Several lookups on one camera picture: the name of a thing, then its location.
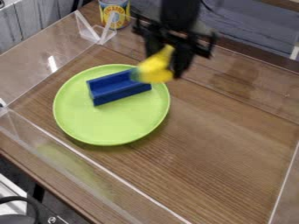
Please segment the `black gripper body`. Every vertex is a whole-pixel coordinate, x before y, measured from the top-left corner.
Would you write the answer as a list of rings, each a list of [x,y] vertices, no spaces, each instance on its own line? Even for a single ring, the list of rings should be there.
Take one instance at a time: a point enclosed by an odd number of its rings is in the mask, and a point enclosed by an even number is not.
[[[133,34],[145,40],[146,32],[161,32],[165,45],[173,48],[188,43],[194,55],[208,58],[217,41],[217,32],[198,19],[204,0],[160,0],[158,5],[133,9]]]

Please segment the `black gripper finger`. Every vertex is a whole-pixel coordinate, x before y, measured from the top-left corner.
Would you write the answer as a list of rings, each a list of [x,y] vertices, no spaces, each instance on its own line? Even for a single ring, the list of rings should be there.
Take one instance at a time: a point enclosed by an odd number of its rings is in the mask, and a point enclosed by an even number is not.
[[[192,46],[188,43],[178,43],[173,49],[169,68],[174,79],[180,79],[184,71],[189,68],[193,59]]]
[[[161,32],[148,31],[144,35],[145,57],[154,55],[165,45],[164,34]]]

